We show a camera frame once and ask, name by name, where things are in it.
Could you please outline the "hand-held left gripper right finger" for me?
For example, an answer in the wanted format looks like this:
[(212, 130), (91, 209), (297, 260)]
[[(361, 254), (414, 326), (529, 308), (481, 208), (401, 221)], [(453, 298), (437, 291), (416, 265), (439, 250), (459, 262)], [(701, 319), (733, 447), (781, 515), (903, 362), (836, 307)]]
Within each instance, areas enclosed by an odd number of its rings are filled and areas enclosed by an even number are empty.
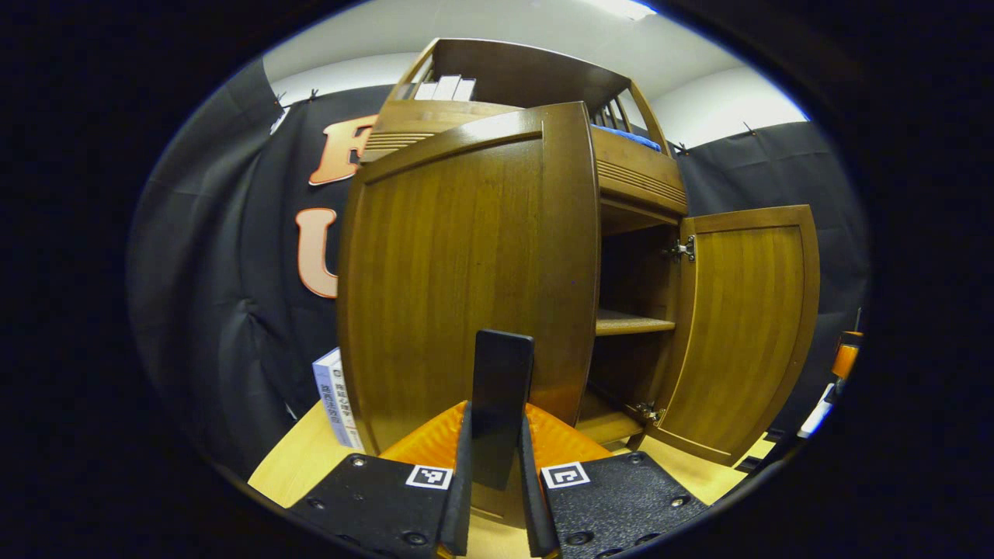
[(648, 453), (608, 452), (535, 404), (519, 449), (536, 558), (635, 558), (709, 509)]

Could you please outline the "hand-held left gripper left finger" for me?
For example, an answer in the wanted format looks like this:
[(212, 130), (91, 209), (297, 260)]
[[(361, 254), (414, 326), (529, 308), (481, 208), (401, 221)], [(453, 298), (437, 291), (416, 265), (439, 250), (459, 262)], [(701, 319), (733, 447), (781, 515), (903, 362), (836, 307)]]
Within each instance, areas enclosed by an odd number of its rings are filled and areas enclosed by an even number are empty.
[(289, 514), (362, 558), (465, 555), (472, 412), (455, 404), (382, 457), (348, 454)]

